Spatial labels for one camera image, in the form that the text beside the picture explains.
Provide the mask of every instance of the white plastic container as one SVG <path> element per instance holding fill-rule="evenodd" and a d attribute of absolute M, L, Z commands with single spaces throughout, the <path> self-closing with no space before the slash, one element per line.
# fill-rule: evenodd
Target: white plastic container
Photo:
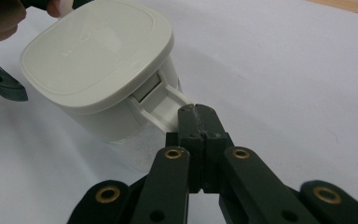
<path fill-rule="evenodd" d="M 87 131 L 107 142 L 147 122 L 174 132 L 177 90 L 172 27 L 156 11 L 119 0 L 96 0 L 38 36 L 21 55 L 30 83 Z"/>

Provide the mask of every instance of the square lid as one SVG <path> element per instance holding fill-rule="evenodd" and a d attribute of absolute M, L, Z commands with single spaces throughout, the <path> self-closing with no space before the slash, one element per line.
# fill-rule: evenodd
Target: square lid
<path fill-rule="evenodd" d="M 51 25 L 21 55 L 25 77 L 73 113 L 96 113 L 142 85 L 173 46 L 172 27 L 156 11 L 96 0 Z"/>

